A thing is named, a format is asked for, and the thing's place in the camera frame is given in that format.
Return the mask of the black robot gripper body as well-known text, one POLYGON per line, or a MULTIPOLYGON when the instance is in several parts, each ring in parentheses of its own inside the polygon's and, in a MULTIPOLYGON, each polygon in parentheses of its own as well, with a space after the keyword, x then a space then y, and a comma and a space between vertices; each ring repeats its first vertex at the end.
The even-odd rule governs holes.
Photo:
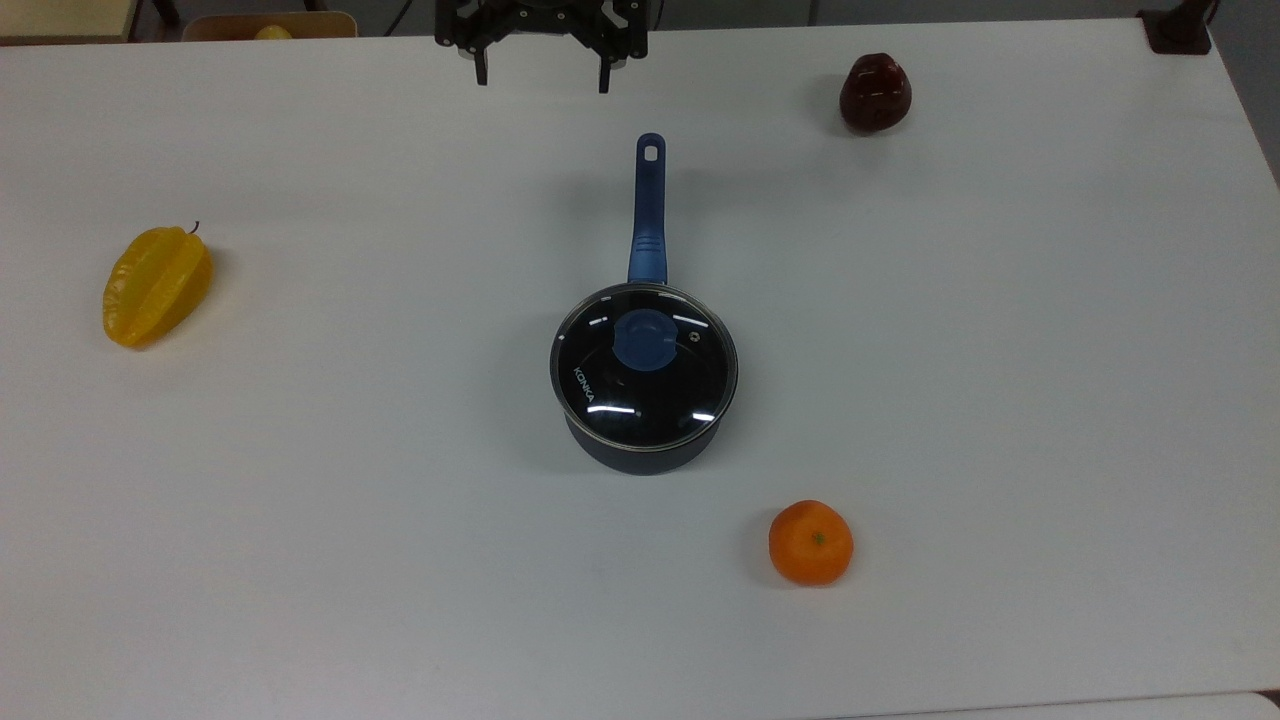
POLYGON ((435 41, 480 67, 511 35, 570 36, 608 67, 649 54, 646 1, 435 1, 435 41))

